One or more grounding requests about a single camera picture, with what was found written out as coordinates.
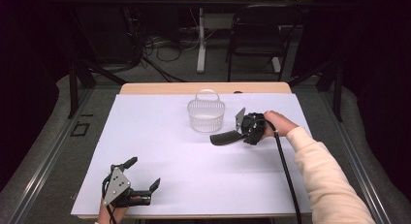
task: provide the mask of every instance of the person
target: person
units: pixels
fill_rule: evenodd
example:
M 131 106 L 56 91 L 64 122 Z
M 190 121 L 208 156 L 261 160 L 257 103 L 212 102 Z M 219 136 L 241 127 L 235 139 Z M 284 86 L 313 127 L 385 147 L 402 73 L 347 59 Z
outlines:
M 275 126 L 280 137 L 287 138 L 296 152 L 295 162 L 308 192 L 313 223 L 375 223 L 367 206 L 323 143 L 313 140 L 303 127 L 279 112 L 267 111 L 264 117 Z M 263 139 L 273 136 L 273 130 L 267 125 Z M 98 223 L 110 223 L 110 216 L 102 207 Z M 117 223 L 126 211 L 127 208 L 115 211 Z

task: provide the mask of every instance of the clear plastic basket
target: clear plastic basket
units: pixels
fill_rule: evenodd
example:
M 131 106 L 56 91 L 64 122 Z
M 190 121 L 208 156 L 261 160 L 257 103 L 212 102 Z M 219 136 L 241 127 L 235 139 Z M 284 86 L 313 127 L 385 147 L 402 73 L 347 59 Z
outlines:
M 200 99 L 201 94 L 214 94 L 217 99 Z M 193 129 L 209 133 L 217 131 L 223 125 L 226 105 L 220 101 L 220 96 L 211 89 L 203 89 L 196 94 L 196 98 L 188 103 L 187 111 L 190 116 L 190 125 Z

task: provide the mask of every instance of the black cable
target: black cable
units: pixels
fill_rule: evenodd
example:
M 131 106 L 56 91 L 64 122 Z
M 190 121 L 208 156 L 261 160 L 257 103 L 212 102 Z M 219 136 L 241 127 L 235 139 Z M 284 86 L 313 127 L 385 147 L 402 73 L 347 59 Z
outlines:
M 280 142 L 280 137 L 278 135 L 278 131 L 277 131 L 277 129 L 275 129 L 275 126 L 271 122 L 269 122 L 268 120 L 266 120 L 266 122 L 269 125 L 269 127 L 271 127 L 272 131 L 274 131 L 274 138 L 277 141 L 278 152 L 280 154 L 280 158 L 281 158 L 281 162 L 282 162 L 282 165 L 283 165 L 283 168 L 284 168 L 285 176 L 287 177 L 287 182 L 288 182 L 288 186 L 290 188 L 291 196 L 293 197 L 294 208 L 296 209 L 297 221 L 299 222 L 299 224 L 301 224 L 302 222 L 301 222 L 301 213 L 300 213 L 299 203 L 297 202 L 296 192 L 294 190 L 293 182 L 291 181 L 291 177 L 290 177 L 290 172 L 288 171 L 287 163 L 285 161 L 284 152 L 282 150 L 282 146 L 281 146 L 281 142 Z

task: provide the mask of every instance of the chair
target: chair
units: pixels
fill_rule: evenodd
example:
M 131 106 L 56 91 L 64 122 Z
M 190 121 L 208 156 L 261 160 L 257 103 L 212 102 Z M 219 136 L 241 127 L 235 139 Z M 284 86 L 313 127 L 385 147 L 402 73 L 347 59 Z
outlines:
M 292 33 L 301 16 L 299 9 L 286 5 L 253 4 L 238 9 L 233 16 L 226 56 L 227 81 L 231 80 L 233 55 L 268 57 L 268 63 L 273 57 L 282 58 L 278 73 L 281 80 Z

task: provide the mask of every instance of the cream long sleeve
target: cream long sleeve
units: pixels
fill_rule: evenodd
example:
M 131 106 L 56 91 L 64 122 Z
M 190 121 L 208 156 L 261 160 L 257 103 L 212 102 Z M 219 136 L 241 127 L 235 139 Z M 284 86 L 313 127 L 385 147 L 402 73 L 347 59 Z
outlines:
M 308 192 L 313 223 L 375 223 L 323 143 L 302 127 L 287 134 Z

